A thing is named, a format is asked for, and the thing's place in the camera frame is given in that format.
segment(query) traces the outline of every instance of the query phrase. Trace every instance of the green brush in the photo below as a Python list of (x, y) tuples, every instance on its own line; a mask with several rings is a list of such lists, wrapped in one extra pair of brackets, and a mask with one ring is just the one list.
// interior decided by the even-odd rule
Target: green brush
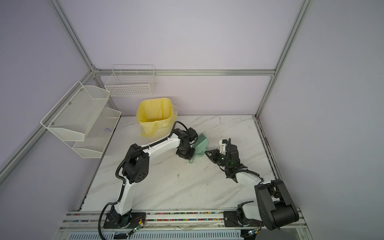
[(208, 147), (208, 139), (204, 134), (200, 134), (196, 140), (196, 142), (193, 144), (193, 148), (195, 149), (195, 155), (192, 159), (189, 160), (189, 163), (193, 163), (193, 160), (195, 157), (202, 157), (205, 155), (205, 151)]

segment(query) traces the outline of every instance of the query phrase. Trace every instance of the white wire basket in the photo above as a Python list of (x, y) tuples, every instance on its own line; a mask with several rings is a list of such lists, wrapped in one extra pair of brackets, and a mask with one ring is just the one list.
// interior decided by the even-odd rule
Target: white wire basket
[(85, 140), (76, 142), (72, 149), (82, 158), (101, 158), (120, 115), (120, 111), (103, 108)]
[(152, 96), (156, 86), (153, 65), (111, 65), (105, 89), (113, 97)]
[(83, 86), (50, 123), (44, 125), (62, 141), (84, 141), (108, 102), (110, 92), (96, 86)]

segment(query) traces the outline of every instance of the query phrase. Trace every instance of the wire mesh shelf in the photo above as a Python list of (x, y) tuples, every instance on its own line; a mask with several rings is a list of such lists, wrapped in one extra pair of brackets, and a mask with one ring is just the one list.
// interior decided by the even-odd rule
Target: wire mesh shelf
[(44, 125), (62, 141), (84, 141), (106, 105), (109, 91), (96, 86), (83, 86), (65, 104), (60, 112)]
[(153, 65), (112, 65), (105, 89), (113, 97), (152, 96), (156, 86)]
[(76, 142), (72, 149), (82, 158), (101, 158), (120, 115), (120, 111), (103, 108), (85, 140)]

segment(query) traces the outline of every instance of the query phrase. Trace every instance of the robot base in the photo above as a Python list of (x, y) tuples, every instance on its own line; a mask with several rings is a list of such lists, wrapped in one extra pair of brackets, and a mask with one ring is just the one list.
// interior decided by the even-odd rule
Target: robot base
[[(259, 226), (259, 221), (254, 219), (249, 219), (249, 225), (243, 225), (244, 227), (257, 227)], [(225, 211), (224, 212), (224, 225), (226, 227), (240, 227), (239, 218), (237, 217), (236, 211)]]
[[(135, 228), (139, 225), (139, 221), (142, 220), (143, 222), (145, 222), (145, 217), (146, 217), (146, 213), (145, 212), (132, 212), (130, 214), (130, 219), (133, 219), (134, 221), (130, 220), (127, 227), (125, 227), (124, 229), (132, 229), (132, 228)], [(104, 226), (103, 226), (104, 229), (111, 229), (111, 228), (119, 228), (119, 226), (117, 225), (117, 223), (115, 222), (115, 220), (113, 219), (111, 213), (107, 213), (107, 218), (105, 219), (105, 222), (104, 222)]]

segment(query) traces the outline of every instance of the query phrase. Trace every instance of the marble table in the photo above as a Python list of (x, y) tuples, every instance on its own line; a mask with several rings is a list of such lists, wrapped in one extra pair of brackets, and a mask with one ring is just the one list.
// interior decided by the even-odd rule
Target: marble table
[[(219, 140), (231, 138), (241, 163), (266, 179), (274, 179), (251, 115), (179, 116), (177, 120), (198, 134), (204, 133), (208, 150), (218, 148)], [(149, 143), (140, 132), (136, 117), (121, 117), (81, 211), (100, 211), (107, 202), (116, 201), (121, 188), (121, 180), (114, 175), (117, 166), (130, 145)], [(256, 200), (254, 191), (227, 179), (206, 156), (189, 164), (175, 152), (172, 149), (151, 159), (149, 174), (135, 193), (134, 210), (225, 209)]]

